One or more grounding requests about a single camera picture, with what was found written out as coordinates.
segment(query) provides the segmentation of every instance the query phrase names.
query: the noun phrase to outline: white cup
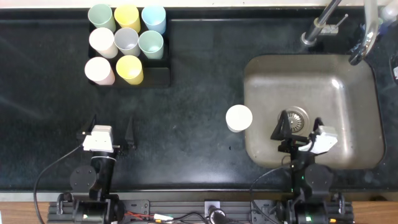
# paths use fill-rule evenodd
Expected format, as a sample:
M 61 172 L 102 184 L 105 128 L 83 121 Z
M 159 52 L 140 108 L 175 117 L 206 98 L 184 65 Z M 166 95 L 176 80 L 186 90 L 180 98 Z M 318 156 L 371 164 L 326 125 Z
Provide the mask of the white cup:
M 107 28 L 97 28 L 90 34 L 90 45 L 104 58 L 114 58 L 118 54 L 118 48 L 114 44 L 114 35 Z
M 124 55 L 133 55 L 138 57 L 141 53 L 138 46 L 138 34 L 132 28 L 119 29 L 114 34 L 114 44 Z
M 88 11 L 88 19 L 97 28 L 105 27 L 112 32 L 116 30 L 112 9 L 106 4 L 97 4 L 91 7 Z
M 235 105 L 226 112 L 225 120 L 229 130 L 238 133 L 250 126 L 253 115 L 247 106 Z
M 166 10 L 162 6 L 147 6 L 142 10 L 142 20 L 149 30 L 160 34 L 166 31 Z
M 163 57 L 163 37 L 156 31 L 143 32 L 139 37 L 138 45 L 148 59 L 161 59 Z
M 99 85 L 112 85 L 114 73 L 108 60 L 103 57 L 93 57 L 85 66 L 85 73 L 88 79 Z

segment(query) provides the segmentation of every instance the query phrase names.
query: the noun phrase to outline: black tray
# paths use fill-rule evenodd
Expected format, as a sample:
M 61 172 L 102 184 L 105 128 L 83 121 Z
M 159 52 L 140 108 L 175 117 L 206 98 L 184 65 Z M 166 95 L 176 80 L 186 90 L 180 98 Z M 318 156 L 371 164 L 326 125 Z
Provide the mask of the black tray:
M 147 31 L 144 21 L 141 20 L 141 30 L 138 33 L 141 35 L 143 32 Z M 116 23 L 117 32 L 121 27 Z M 142 71 L 144 72 L 144 80 L 139 85 L 130 85 L 123 78 L 121 78 L 116 71 L 116 63 L 118 60 L 124 56 L 124 54 L 119 50 L 117 56 L 111 59 L 107 59 L 111 64 L 112 70 L 115 76 L 115 82 L 112 85 L 98 85 L 95 82 L 88 79 L 91 85 L 97 86 L 98 88 L 167 88 L 171 84 L 171 66 L 170 66 L 170 52 L 169 52 L 169 35 L 168 35 L 169 23 L 166 24 L 166 32 L 162 35 L 164 40 L 164 54 L 161 59 L 148 59 L 145 54 L 141 51 L 138 59 L 142 64 Z M 96 29 L 96 27 L 90 23 L 90 33 Z M 94 48 L 90 45 L 88 47 L 88 57 L 102 57 Z

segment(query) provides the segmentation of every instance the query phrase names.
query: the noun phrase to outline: yellow cup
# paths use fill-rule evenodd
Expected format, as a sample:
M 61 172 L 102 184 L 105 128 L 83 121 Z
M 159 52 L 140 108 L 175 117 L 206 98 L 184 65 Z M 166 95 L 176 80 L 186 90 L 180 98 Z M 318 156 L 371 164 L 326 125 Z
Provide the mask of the yellow cup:
M 114 11 L 114 18 L 122 28 L 129 27 L 137 33 L 141 30 L 139 13 L 135 5 L 128 4 L 117 7 Z
M 136 56 L 121 57 L 116 63 L 116 71 L 130 85 L 138 85 L 144 79 L 141 61 Z

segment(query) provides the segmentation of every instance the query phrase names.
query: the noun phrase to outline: sink basin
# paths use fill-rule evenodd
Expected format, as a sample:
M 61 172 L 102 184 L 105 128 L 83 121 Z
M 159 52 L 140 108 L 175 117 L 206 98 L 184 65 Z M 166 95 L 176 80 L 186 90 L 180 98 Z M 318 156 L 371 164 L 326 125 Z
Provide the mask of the sink basin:
M 264 55 L 244 71 L 244 104 L 252 111 L 246 150 L 264 167 L 284 156 L 270 139 L 280 112 L 288 110 L 294 134 L 308 136 L 321 117 L 338 142 L 316 162 L 335 169 L 375 167 L 384 155 L 376 86 L 370 66 L 348 63 L 347 55 Z

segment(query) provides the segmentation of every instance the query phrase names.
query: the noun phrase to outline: sink drain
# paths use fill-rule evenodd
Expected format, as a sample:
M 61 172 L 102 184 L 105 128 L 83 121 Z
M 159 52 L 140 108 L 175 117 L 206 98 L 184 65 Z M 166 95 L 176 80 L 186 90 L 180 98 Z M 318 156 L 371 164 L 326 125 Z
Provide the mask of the sink drain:
M 308 114 L 298 106 L 292 106 L 290 108 L 287 108 L 286 111 L 287 111 L 287 116 L 289 117 L 290 128 L 292 132 L 293 133 L 305 132 L 310 122 Z

